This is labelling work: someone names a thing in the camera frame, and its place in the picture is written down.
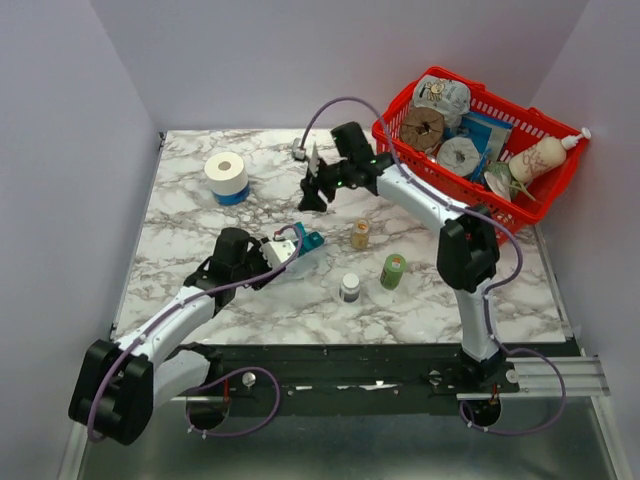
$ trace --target white jar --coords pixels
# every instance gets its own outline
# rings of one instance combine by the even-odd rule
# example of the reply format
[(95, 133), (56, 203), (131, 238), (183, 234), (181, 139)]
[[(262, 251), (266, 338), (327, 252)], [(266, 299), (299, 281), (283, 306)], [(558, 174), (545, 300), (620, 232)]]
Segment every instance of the white jar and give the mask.
[(360, 278), (355, 273), (347, 273), (340, 284), (340, 298), (347, 302), (355, 302), (360, 296)]

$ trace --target plastic bag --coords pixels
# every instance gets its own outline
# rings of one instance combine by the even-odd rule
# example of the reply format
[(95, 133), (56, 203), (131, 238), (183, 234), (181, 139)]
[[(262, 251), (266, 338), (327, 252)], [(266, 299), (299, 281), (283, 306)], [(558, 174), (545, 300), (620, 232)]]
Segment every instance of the plastic bag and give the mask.
[(448, 128), (460, 125), (462, 115), (471, 107), (471, 91), (464, 83), (456, 80), (425, 75), (413, 90), (414, 107), (428, 107), (444, 116)]

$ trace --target gray wall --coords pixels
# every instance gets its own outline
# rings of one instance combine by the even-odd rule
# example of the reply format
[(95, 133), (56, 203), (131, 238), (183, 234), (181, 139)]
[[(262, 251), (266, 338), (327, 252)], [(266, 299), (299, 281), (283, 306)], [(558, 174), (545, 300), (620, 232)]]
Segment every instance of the gray wall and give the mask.
[(593, 140), (544, 222), (569, 318), (601, 356), (640, 478), (638, 93), (640, 3), (591, 0), (533, 104)]
[[(531, 101), (586, 0), (92, 0), (163, 128), (300, 127), (384, 109), (429, 65)], [(329, 110), (321, 124), (372, 117)]]
[(0, 5), (0, 477), (56, 478), (109, 331), (157, 130), (85, 0)]

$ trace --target white connector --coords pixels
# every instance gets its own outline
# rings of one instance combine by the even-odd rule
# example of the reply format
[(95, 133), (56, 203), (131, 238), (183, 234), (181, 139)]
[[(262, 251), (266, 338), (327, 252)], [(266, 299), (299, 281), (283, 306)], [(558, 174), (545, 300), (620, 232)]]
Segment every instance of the white connector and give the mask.
[(295, 251), (296, 246), (291, 240), (272, 240), (262, 246), (262, 256), (271, 268), (282, 265)]
[(304, 148), (300, 148), (300, 142), (302, 142), (302, 139), (296, 138), (291, 146), (291, 155), (293, 155), (293, 158), (296, 160), (304, 160), (304, 157), (307, 156), (306, 150)]

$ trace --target masking tape roll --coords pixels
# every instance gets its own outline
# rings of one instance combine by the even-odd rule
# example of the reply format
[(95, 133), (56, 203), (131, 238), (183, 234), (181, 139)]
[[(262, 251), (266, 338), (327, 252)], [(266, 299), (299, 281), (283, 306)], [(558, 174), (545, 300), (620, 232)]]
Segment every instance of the masking tape roll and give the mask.
[(214, 155), (205, 163), (204, 174), (220, 205), (235, 205), (249, 195), (249, 177), (244, 161), (237, 153)]
[(414, 108), (400, 126), (400, 140), (418, 152), (430, 152), (442, 139), (444, 117), (432, 108)]
[(438, 151), (438, 164), (461, 177), (471, 175), (479, 163), (478, 150), (473, 142), (465, 137), (447, 140)]

